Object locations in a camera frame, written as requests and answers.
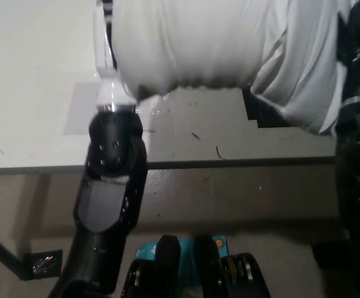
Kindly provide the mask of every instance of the white fabric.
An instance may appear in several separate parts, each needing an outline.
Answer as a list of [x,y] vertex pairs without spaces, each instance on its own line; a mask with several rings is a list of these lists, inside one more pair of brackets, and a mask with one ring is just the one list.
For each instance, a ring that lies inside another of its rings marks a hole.
[[354,0],[115,0],[112,44],[138,99],[177,86],[245,88],[326,132],[340,106],[337,13]]

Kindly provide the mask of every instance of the black metal leg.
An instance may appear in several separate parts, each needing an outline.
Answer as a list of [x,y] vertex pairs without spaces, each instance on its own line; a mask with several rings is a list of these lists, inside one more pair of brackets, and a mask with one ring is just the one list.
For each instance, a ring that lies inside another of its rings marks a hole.
[[0,262],[10,271],[12,271],[21,280],[26,281],[32,279],[30,272],[21,262],[21,260],[13,255],[9,250],[0,244]]
[[62,251],[29,253],[20,260],[0,244],[0,262],[22,281],[60,276]]

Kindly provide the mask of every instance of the orange label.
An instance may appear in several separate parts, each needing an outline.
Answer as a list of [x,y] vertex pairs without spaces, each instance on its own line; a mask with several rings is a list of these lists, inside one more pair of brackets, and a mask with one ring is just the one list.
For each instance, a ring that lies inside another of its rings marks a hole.
[[222,247],[224,247],[224,241],[222,239],[217,239],[216,245],[218,248],[222,248]]

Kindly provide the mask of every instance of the gray floor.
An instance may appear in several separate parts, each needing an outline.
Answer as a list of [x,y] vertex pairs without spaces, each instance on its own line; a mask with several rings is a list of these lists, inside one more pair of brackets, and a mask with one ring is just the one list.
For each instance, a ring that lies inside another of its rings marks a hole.
[[[80,176],[0,176],[0,242],[17,255],[63,249],[66,256]],[[228,237],[230,253],[254,254],[272,298],[345,297],[343,273],[317,269],[310,249],[340,236],[337,217],[332,166],[151,171],[118,290],[143,243],[210,232]],[[46,297],[54,282],[21,282],[0,265],[0,298]]]

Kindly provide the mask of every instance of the table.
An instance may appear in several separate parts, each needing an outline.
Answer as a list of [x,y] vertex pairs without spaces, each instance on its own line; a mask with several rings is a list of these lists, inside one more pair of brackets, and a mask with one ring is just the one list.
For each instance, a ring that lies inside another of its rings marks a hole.
[[[93,6],[0,1],[0,173],[81,169],[99,83]],[[138,111],[150,168],[333,161],[330,137],[259,129],[237,89],[178,90]]]

